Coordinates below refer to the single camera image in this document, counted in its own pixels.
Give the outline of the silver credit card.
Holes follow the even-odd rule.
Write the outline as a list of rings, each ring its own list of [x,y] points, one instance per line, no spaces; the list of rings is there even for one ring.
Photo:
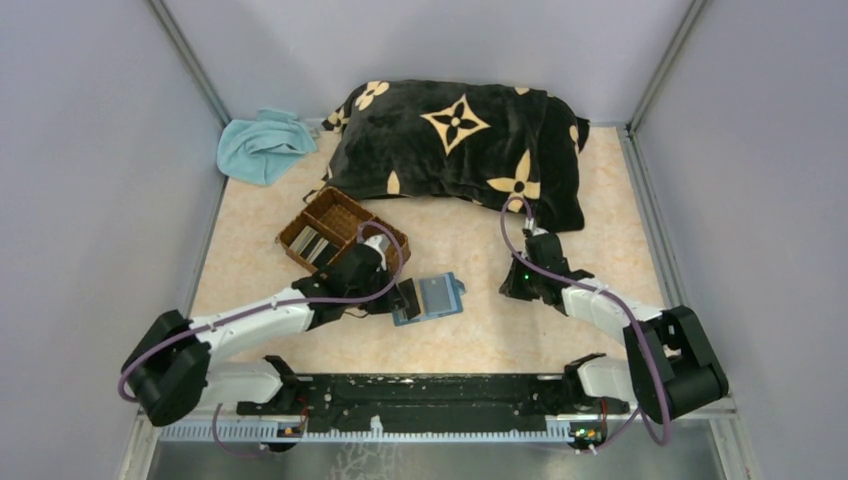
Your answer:
[[[419,287],[424,314],[446,316],[462,311],[459,288],[452,273],[423,278]]]

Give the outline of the teal leather card holder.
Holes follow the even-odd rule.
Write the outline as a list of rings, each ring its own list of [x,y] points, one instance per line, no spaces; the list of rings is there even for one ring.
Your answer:
[[[456,315],[464,311],[465,285],[453,272],[409,278],[397,285],[398,303],[393,307],[395,327]]]

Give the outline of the woven brown divided basket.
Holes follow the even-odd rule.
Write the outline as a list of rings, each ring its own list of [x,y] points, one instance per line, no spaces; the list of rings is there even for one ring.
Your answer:
[[[307,264],[300,258],[296,258],[290,249],[290,244],[298,233],[305,227],[310,226],[327,237],[331,242],[340,247],[340,251],[330,260],[328,265],[335,264],[341,259],[358,239],[366,239],[372,235],[380,234],[382,231],[373,226],[362,227],[367,221],[383,225],[388,229],[400,243],[400,248],[390,246],[387,250],[387,264],[391,272],[396,272],[399,261],[407,261],[411,257],[408,237],[380,216],[365,209],[359,203],[334,187],[329,187],[307,204],[307,206],[296,215],[276,237],[286,255],[298,265],[313,273],[320,268]]]

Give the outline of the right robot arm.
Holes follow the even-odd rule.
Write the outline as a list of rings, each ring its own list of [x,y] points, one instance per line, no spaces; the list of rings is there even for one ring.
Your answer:
[[[563,398],[588,412],[603,398],[635,403],[664,424],[729,393],[729,381],[697,314],[685,305],[663,309],[614,293],[586,270],[573,270],[557,235],[525,229],[525,249],[515,252],[502,295],[540,300],[581,320],[626,352],[623,359],[593,353],[564,368]]]

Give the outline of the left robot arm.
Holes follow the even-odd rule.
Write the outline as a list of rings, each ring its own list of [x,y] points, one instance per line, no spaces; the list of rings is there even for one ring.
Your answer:
[[[384,234],[356,242],[336,264],[230,311],[194,318],[177,310],[161,314],[121,367],[119,396],[138,404],[157,427],[211,405],[292,411],[299,380],[280,357],[236,362],[234,356],[337,321],[350,307],[386,309],[397,281],[387,257],[394,244]]]

